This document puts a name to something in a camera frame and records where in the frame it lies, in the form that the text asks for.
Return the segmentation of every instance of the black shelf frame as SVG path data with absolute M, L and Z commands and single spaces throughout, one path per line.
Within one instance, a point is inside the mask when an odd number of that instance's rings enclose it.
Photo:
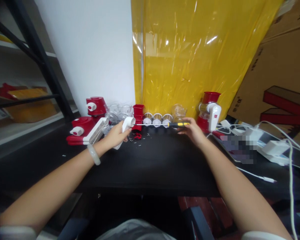
M 66 96 L 61 88 L 61 85 L 57 79 L 56 74 L 49 62 L 48 56 L 42 46 L 39 36 L 31 22 L 31 19 L 21 0 L 5 0 L 11 15 L 17 23 L 27 47 L 19 38 L 17 38 L 9 29 L 7 29 L 0 22 L 0 32 L 9 38 L 16 46 L 18 46 L 28 57 L 30 57 L 39 67 L 44 79 L 46 80 L 52 94 L 35 97 L 29 99 L 23 99 L 19 101 L 0 104 L 0 108 L 11 107 L 25 103 L 37 102 L 46 99 L 55 98 L 56 102 L 66 120 L 70 122 L 75 119 L 74 114 L 70 108 Z

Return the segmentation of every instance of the yellow plastic sheet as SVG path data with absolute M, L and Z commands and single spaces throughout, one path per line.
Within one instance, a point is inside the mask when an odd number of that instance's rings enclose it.
M 281 3 L 131 0 L 136 103 L 197 117 L 203 92 L 216 91 L 224 119 Z

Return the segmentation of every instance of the hand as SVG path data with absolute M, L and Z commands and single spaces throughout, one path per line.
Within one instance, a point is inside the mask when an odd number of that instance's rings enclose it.
M 207 138 L 204 136 L 202 130 L 193 118 L 183 118 L 182 120 L 190 122 L 190 124 L 184 125 L 187 128 L 186 130 L 184 130 L 183 128 L 178 128 L 178 130 L 183 130 L 181 132 L 178 132 L 178 134 L 188 135 L 191 141 L 201 149 L 207 142 Z
M 127 136 L 131 132 L 132 128 L 129 128 L 125 132 L 122 132 L 122 124 L 123 121 L 115 125 L 108 135 L 102 140 L 104 141 L 105 145 L 108 149 L 111 149 L 117 145 L 119 145 L 122 141 L 127 142 L 128 138 Z

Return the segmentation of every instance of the person's left hand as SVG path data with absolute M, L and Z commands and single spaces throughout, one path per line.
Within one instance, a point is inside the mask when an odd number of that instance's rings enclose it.
M 106 146 L 111 149 L 117 145 L 119 145 L 122 141 L 127 142 L 128 138 L 127 136 L 131 132 L 132 128 L 129 128 L 125 132 L 122 132 L 122 124 L 123 121 L 115 125 L 108 135 L 103 139 Z

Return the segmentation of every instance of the sleeve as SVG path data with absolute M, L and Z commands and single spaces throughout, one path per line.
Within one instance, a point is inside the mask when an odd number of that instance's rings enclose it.
M 251 231 L 245 233 L 241 240 L 286 240 L 285 238 L 279 237 L 272 233 Z
M 26 226 L 0 227 L 0 240 L 36 240 L 36 232 Z

